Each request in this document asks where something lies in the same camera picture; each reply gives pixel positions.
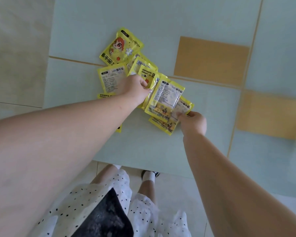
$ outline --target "white dress with black dots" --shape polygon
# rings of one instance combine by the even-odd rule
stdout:
[[[134,236],[191,236],[185,212],[167,216],[145,195],[137,193],[131,199],[129,176],[124,170],[105,183],[75,187],[58,208],[50,210],[37,223],[29,236],[70,237],[111,188],[132,224]]]

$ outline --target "forearm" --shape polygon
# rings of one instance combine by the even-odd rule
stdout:
[[[296,215],[206,137],[187,135],[184,146],[215,236],[296,236]]]
[[[0,120],[0,226],[26,233],[135,107],[120,95]]]

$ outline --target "white sock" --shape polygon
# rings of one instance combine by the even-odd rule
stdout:
[[[118,170],[122,167],[122,166],[119,166],[119,165],[116,165],[116,164],[112,164],[114,165]]]
[[[155,178],[156,178],[156,175],[154,172],[146,171],[143,175],[143,182],[146,180],[151,180],[151,181],[155,182]]]

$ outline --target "foot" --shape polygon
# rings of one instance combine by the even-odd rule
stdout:
[[[143,170],[141,172],[141,180],[143,180],[143,176],[144,176],[146,171],[148,171],[148,170]],[[154,172],[156,178],[160,175],[160,172],[155,172],[155,171],[152,171],[152,172]]]

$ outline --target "white flower graphic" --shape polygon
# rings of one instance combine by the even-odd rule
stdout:
[[[133,50],[131,48],[126,48],[125,53],[126,55],[131,55],[133,53]]]

